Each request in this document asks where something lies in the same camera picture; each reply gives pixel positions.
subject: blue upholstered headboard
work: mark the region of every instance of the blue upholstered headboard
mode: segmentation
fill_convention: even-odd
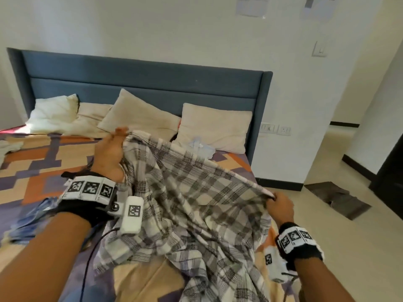
[[[183,103],[253,111],[246,140],[252,162],[273,72],[169,64],[8,48],[30,115],[36,98],[76,93],[81,102],[114,104],[121,88],[177,116]]]

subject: bedsheet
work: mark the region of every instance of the bedsheet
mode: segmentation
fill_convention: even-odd
[[[0,140],[10,143],[24,142],[22,149],[6,156],[0,167],[0,238],[10,226],[46,197],[57,197],[63,190],[64,171],[77,172],[91,161],[94,146],[98,140],[82,137],[26,134],[0,134]],[[255,181],[246,155],[217,151],[213,161],[220,166]],[[269,280],[263,249],[274,244],[276,233],[270,233],[264,246],[255,254],[256,266],[265,278],[272,301],[282,301],[284,292],[289,294],[286,301],[297,300],[287,285]],[[10,245],[3,239],[0,248],[0,270],[23,248]],[[61,300],[80,286],[84,263],[91,248],[79,254],[72,274],[69,277]],[[102,284],[106,291],[116,294],[116,301],[166,301],[176,302],[186,283],[179,271],[165,258],[155,258],[149,263],[124,264],[114,269],[113,275],[106,274],[95,279],[88,275],[88,286]]]

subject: beige pillow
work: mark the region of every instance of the beige pillow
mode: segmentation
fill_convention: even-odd
[[[122,89],[98,128],[111,132],[116,127],[127,126],[129,130],[142,130],[169,142],[178,132],[180,120],[180,117],[159,110]]]
[[[251,119],[252,111],[218,110],[184,103],[174,143],[187,144],[200,137],[202,143],[216,150],[243,154]]]
[[[56,96],[35,100],[35,109],[26,122],[31,134],[64,133],[76,119],[78,97]]]
[[[113,105],[80,103],[77,119],[71,123],[64,136],[82,136],[88,138],[103,138],[108,132],[97,126],[108,114]]]

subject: hand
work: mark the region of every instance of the hand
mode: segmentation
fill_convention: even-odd
[[[277,227],[280,228],[286,222],[294,222],[294,204],[282,192],[274,193],[276,200],[269,199],[266,202],[266,209],[270,216],[274,219]]]
[[[91,171],[103,175],[114,182],[123,182],[124,172],[119,163],[123,158],[123,141],[127,127],[118,127],[115,132],[104,137],[95,145],[94,163]]]

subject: switch plate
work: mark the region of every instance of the switch plate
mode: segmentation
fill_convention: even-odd
[[[276,124],[261,123],[259,132],[275,134],[275,133],[277,133],[278,128],[279,128],[279,126]]]
[[[277,134],[280,136],[290,136],[291,135],[291,127],[282,126],[279,127]]]
[[[312,57],[327,57],[326,42],[317,41],[312,52]]]

